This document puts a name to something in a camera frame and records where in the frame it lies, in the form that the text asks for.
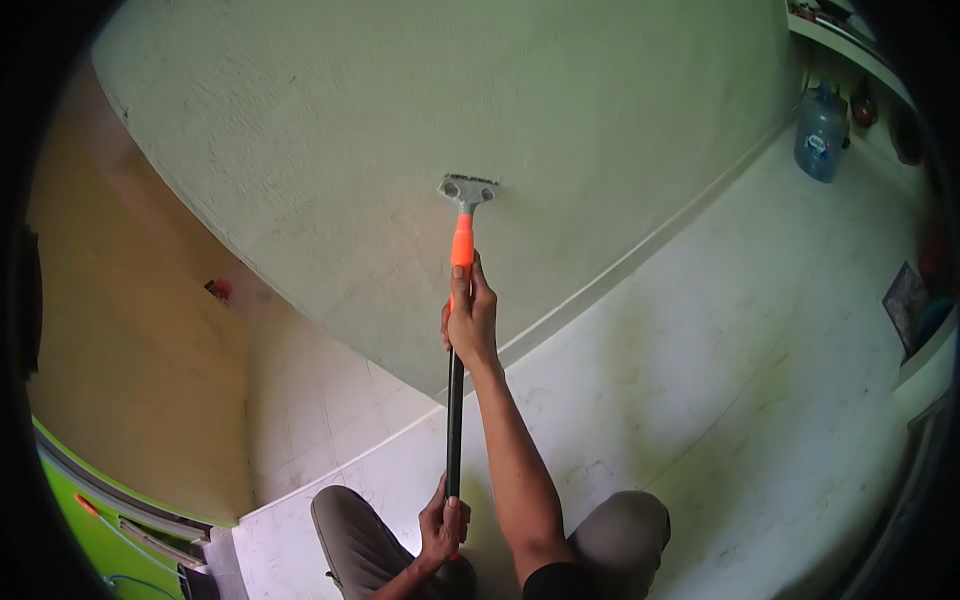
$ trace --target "gallon bottle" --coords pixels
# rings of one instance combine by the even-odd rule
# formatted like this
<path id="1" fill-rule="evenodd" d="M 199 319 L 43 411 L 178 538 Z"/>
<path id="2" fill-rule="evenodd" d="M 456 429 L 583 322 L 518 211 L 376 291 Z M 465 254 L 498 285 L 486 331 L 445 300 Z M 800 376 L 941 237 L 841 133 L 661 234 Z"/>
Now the gallon bottle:
<path id="1" fill-rule="evenodd" d="M 812 178 L 830 183 L 837 174 L 846 121 L 829 84 L 809 89 L 800 102 L 800 124 L 793 157 Z"/>

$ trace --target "scraper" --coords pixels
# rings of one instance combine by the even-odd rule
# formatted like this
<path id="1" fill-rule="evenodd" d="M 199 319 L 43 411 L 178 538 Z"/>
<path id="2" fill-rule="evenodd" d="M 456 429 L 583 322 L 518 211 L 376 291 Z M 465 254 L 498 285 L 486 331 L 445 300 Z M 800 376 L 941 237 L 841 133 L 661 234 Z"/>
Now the scraper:
<path id="1" fill-rule="evenodd" d="M 470 281 L 473 266 L 473 211 L 477 205 L 496 198 L 497 183 L 464 175 L 444 176 L 439 191 L 460 206 L 453 232 L 450 266 L 460 265 Z M 453 310 L 453 296 L 450 296 Z M 446 396 L 446 496 L 460 496 L 460 442 L 464 415 L 464 363 L 456 350 L 450 351 Z"/>

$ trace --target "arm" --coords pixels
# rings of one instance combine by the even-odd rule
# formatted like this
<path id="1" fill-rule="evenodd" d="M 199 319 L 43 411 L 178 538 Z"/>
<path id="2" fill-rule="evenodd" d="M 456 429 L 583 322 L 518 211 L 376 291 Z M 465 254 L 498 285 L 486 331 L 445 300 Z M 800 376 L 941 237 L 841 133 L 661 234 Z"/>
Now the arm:
<path id="1" fill-rule="evenodd" d="M 441 476 L 440 485 L 430 502 L 420 511 L 418 520 L 423 542 L 420 555 L 390 583 L 374 592 L 369 600 L 403 600 L 412 597 L 414 591 L 450 560 L 460 542 L 467 541 L 470 506 L 456 497 L 444 501 L 445 483 L 446 473 Z"/>
<path id="2" fill-rule="evenodd" d="M 413 592 L 430 579 L 435 571 L 436 569 L 430 570 L 421 563 L 420 557 L 416 557 L 399 575 L 390 580 L 389 584 L 375 591 L 370 600 L 403 600 L 413 597 Z"/>
<path id="3" fill-rule="evenodd" d="M 474 257 L 470 282 L 462 267 L 450 278 L 454 308 L 444 308 L 441 333 L 444 345 L 452 345 L 473 377 L 483 420 L 496 516 L 514 553 L 520 585 L 542 566 L 573 563 L 564 538 L 564 517 L 537 447 L 527 431 L 507 388 L 503 367 L 496 355 L 494 326 L 496 294 L 487 285 Z"/>

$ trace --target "cable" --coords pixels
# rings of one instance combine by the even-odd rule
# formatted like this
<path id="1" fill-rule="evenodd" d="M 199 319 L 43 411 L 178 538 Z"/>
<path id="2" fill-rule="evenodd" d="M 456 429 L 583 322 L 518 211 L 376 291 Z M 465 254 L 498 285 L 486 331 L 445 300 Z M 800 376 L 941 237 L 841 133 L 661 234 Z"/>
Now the cable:
<path id="1" fill-rule="evenodd" d="M 167 591 L 166 589 L 161 588 L 160 586 L 155 586 L 154 584 L 152 584 L 152 583 L 150 583 L 150 582 L 143 581 L 142 579 L 137 579 L 137 578 L 135 578 L 135 577 L 131 577 L 130 575 L 120 575 L 120 574 L 116 574 L 116 575 L 110 575 L 109 577 L 105 577 L 105 578 L 104 578 L 104 580 L 107 582 L 107 585 L 108 585 L 108 586 L 116 586 L 116 584 L 113 583 L 113 580 L 114 580 L 114 579 L 126 579 L 127 581 L 137 582 L 138 584 L 140 584 L 140 585 L 142 585 L 142 586 L 146 586 L 147 588 L 153 588 L 153 589 L 155 589 L 156 591 L 162 593 L 163 595 L 165 595 L 166 597 L 170 598 L 171 600 L 178 600 L 178 599 L 177 599 L 177 596 L 173 595 L 172 593 L 170 593 L 170 592 Z"/>

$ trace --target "finger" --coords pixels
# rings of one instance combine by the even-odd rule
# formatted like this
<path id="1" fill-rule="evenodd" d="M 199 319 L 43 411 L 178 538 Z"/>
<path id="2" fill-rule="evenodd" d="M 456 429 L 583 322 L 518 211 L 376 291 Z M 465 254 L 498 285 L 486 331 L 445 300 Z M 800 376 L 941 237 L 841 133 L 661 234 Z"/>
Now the finger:
<path id="1" fill-rule="evenodd" d="M 461 265 L 454 265 L 450 269 L 450 294 L 453 295 L 453 310 L 457 312 L 469 312 L 470 304 L 470 282 L 467 279 L 467 271 Z"/>
<path id="2" fill-rule="evenodd" d="M 437 490 L 433 492 L 433 497 L 430 498 L 430 501 L 427 502 L 426 511 L 436 512 L 441 509 L 444 505 L 444 487 L 446 486 L 446 472 L 440 476 L 440 483 L 437 485 Z"/>
<path id="3" fill-rule="evenodd" d="M 455 495 L 444 503 L 444 528 L 454 534 L 460 530 L 460 498 Z"/>
<path id="4" fill-rule="evenodd" d="M 450 344 L 450 336 L 446 332 L 446 325 L 450 321 L 450 300 L 446 301 L 444 307 L 440 309 L 440 339 L 444 342 L 444 348 L 447 351 L 453 349 L 453 345 Z"/>
<path id="5" fill-rule="evenodd" d="M 470 524 L 470 506 L 460 503 L 460 543 L 467 541 L 467 526 Z"/>
<path id="6" fill-rule="evenodd" d="M 473 282 L 473 296 L 482 299 L 492 293 L 487 278 L 483 274 L 483 262 L 480 252 L 473 251 L 473 268 L 470 269 L 470 280 Z"/>

